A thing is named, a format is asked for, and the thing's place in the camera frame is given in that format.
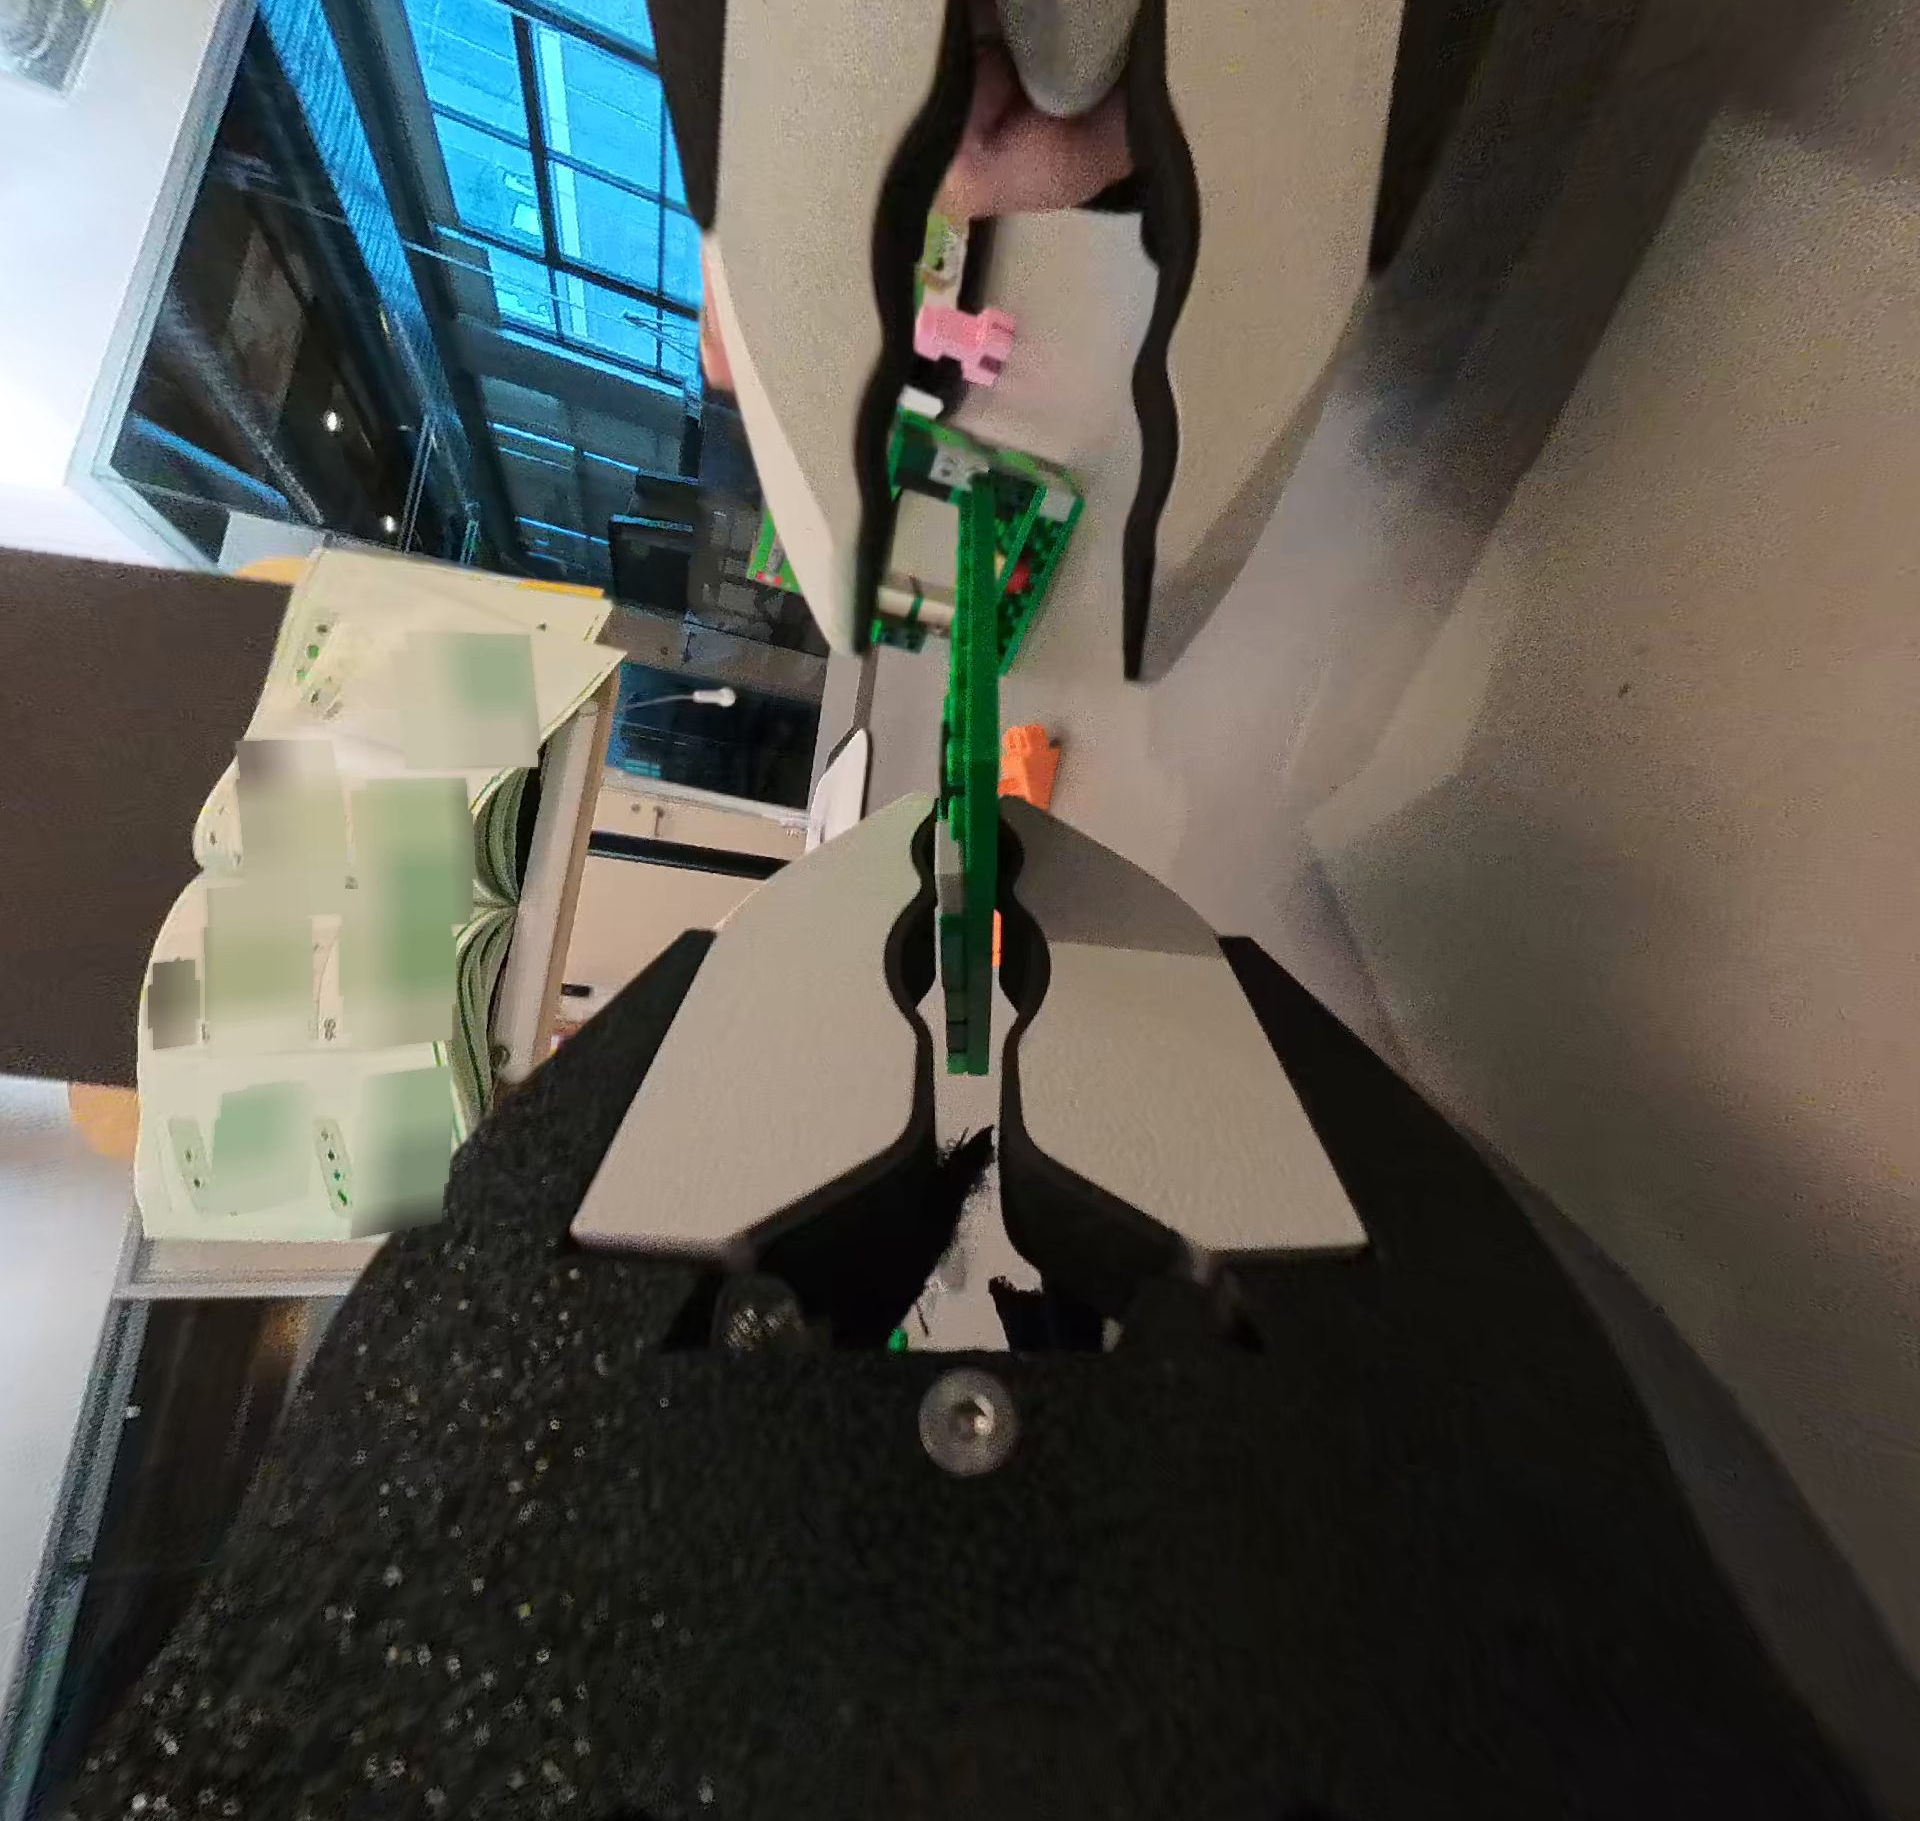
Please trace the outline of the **pink lego pig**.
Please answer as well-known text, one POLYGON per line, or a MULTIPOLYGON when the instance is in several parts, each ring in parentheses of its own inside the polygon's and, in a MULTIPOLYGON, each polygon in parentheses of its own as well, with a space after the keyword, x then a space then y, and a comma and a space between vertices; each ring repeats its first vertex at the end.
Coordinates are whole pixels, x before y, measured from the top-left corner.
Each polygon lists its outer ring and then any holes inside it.
POLYGON ((941 299, 924 299, 916 317, 916 355, 957 367, 973 388, 998 386, 1013 339, 1013 315, 994 307, 970 312, 941 299))

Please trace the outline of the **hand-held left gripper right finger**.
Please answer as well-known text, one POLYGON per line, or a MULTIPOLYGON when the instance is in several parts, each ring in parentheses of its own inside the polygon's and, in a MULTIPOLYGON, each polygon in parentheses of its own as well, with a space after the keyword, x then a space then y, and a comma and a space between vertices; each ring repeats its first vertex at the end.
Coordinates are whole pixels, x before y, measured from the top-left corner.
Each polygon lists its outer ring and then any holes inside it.
POLYGON ((1005 1205, 1090 1209, 1188 1270, 1367 1235, 1213 925, 1114 848, 1001 810, 1005 1205))

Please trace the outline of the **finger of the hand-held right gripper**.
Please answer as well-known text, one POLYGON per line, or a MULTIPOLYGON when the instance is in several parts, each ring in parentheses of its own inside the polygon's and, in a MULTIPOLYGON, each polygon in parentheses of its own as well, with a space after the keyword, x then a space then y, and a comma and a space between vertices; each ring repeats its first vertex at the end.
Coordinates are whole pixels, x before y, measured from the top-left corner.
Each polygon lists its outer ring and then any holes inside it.
POLYGON ((1121 536, 1129 682, 1173 671, 1277 512, 1367 271, 1405 0, 1143 0, 1126 66, 1156 302, 1121 536))
POLYGON ((882 181, 927 105, 948 0, 724 0, 707 310, 765 509, 829 652, 862 652, 874 490, 855 452, 882 359, 882 181))

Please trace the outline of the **glass window wall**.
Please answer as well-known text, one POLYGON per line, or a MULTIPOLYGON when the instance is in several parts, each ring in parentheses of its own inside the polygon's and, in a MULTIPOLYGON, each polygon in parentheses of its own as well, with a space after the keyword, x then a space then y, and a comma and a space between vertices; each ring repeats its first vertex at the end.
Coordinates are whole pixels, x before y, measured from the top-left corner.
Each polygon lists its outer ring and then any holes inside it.
POLYGON ((698 234, 648 0, 237 0, 102 482, 606 587, 697 479, 698 234))

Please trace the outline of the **green lego box build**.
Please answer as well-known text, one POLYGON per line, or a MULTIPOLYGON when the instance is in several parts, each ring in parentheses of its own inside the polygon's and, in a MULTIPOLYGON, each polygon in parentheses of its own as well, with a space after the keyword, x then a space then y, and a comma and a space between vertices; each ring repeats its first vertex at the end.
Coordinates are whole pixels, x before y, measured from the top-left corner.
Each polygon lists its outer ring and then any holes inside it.
POLYGON ((927 637, 950 633, 957 537, 968 493, 980 487, 990 496, 997 658, 1010 674, 1081 526, 1078 482, 1060 464, 909 408, 897 411, 888 450, 895 533, 872 643, 916 652, 927 637))

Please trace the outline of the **lego instruction booklet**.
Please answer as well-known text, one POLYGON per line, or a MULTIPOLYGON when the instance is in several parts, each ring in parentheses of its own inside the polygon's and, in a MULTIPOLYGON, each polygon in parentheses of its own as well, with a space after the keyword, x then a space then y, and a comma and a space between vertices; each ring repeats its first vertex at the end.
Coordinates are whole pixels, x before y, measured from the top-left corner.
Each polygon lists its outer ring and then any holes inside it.
POLYGON ((301 566, 138 1005, 150 1242, 360 1242, 441 1211, 515 1060, 552 754, 604 598, 351 549, 301 566))

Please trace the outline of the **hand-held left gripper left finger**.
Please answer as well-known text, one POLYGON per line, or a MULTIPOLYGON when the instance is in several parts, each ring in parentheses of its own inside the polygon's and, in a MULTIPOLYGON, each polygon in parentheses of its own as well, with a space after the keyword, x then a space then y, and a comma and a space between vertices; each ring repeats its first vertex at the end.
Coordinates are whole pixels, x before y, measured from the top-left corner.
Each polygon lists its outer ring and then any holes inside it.
POLYGON ((573 1219, 583 1246, 743 1259, 930 1150, 935 821, 895 799, 713 931, 573 1219))

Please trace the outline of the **person's right hand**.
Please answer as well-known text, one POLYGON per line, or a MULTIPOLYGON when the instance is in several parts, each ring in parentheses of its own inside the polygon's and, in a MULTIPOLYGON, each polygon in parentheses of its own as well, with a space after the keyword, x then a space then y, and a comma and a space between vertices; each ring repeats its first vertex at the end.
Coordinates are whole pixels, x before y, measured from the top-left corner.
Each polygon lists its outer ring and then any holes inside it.
POLYGON ((973 228, 1003 215, 1128 207, 1135 202, 1131 174, 1118 87, 1085 114, 1046 114, 1026 96, 1005 42, 994 31, 984 34, 975 45, 968 120, 921 224, 912 297, 933 212, 973 228))

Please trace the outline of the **white low cabinet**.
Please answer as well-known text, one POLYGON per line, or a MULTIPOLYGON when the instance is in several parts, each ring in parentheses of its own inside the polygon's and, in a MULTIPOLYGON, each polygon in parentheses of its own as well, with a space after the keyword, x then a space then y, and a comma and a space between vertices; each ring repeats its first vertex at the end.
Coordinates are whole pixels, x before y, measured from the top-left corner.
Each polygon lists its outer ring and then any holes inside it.
POLYGON ((563 993, 609 998, 685 930, 713 930, 804 852, 799 810, 603 772, 563 993))

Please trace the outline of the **green lego plate with tiles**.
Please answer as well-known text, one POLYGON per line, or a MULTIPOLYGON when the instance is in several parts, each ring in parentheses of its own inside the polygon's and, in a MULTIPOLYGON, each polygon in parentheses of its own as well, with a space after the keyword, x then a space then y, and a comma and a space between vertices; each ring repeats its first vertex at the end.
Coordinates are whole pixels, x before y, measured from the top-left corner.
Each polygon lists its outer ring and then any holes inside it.
POLYGON ((933 832, 937 956, 950 1073, 990 1070, 998 912, 998 641, 994 496, 975 475, 957 496, 941 795, 933 832))

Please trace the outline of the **white rounded tray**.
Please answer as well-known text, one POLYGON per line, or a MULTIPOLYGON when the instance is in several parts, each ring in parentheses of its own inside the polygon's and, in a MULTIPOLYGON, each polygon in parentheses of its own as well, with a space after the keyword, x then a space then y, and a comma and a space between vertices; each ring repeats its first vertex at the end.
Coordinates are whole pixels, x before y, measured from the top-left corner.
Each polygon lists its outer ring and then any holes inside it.
POLYGON ((870 772, 872 735, 865 727, 857 727, 832 750, 826 769, 812 787, 806 813, 806 852, 838 840, 865 817, 870 772))

